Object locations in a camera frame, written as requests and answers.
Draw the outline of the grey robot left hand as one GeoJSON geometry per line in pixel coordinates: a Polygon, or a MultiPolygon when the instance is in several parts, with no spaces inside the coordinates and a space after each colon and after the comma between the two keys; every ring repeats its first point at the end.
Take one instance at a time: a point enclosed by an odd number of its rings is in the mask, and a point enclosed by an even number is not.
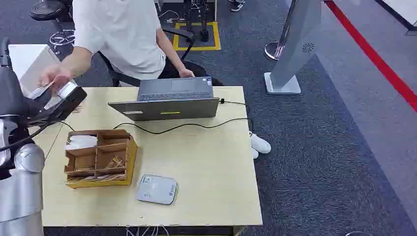
{"type": "Polygon", "coordinates": [[[84,89],[73,82],[65,84],[57,93],[51,92],[50,85],[37,88],[29,95],[29,126],[65,120],[87,97],[84,89]]]}

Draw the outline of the person's right hand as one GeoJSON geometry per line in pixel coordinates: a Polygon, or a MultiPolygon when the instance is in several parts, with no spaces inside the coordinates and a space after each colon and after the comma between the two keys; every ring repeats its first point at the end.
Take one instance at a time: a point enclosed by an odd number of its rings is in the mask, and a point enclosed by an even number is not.
{"type": "Polygon", "coordinates": [[[39,86],[50,85],[52,93],[57,93],[65,84],[71,80],[70,71],[60,64],[50,65],[45,68],[39,76],[39,86]]]}

